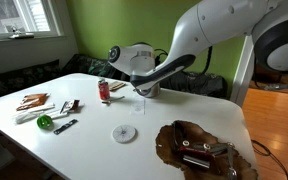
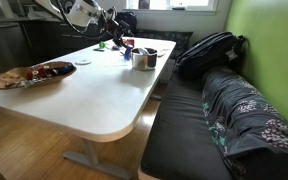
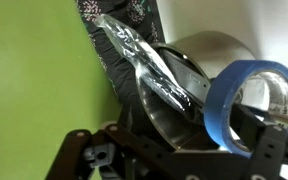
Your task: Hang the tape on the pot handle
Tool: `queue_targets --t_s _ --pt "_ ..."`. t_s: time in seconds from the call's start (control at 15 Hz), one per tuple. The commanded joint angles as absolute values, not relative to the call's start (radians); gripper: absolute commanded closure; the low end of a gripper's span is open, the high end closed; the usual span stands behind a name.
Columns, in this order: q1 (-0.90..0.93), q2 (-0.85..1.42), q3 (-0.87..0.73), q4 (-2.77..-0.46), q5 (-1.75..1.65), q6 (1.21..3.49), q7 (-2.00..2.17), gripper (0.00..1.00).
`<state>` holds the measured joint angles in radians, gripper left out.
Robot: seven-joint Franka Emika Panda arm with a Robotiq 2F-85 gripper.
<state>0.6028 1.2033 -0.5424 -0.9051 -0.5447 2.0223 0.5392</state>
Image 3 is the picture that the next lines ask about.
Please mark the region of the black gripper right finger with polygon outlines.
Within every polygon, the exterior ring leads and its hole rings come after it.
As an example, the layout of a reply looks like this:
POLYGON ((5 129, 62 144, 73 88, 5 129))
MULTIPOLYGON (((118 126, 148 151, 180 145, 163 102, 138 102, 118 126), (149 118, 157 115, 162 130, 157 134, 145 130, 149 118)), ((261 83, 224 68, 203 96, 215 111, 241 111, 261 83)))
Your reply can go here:
POLYGON ((238 136, 233 145, 240 150, 274 148, 284 140, 284 128, 267 111, 250 106, 233 105, 230 128, 238 136))

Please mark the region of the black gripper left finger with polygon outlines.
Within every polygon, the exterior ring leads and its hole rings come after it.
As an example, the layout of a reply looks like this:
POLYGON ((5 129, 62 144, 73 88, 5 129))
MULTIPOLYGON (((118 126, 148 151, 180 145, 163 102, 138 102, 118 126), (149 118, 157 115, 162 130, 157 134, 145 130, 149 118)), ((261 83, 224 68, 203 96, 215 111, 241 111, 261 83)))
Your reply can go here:
POLYGON ((141 130, 140 111, 132 105, 124 105, 118 119, 118 124, 134 134, 139 134, 141 130))

